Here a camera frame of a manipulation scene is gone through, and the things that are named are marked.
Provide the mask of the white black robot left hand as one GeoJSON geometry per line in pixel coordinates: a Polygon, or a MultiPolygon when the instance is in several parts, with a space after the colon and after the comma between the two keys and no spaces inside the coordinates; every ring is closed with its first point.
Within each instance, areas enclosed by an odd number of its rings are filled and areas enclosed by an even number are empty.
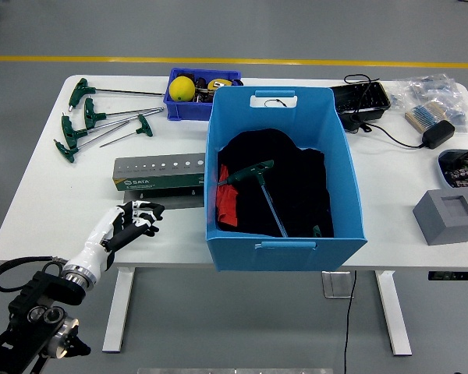
{"type": "Polygon", "coordinates": [[[78,273],[95,284],[110,268],[115,253],[142,235],[153,237],[165,207],[149,201],[132,200],[112,207],[97,223],[83,250],[70,259],[62,273],[78,273]]]}

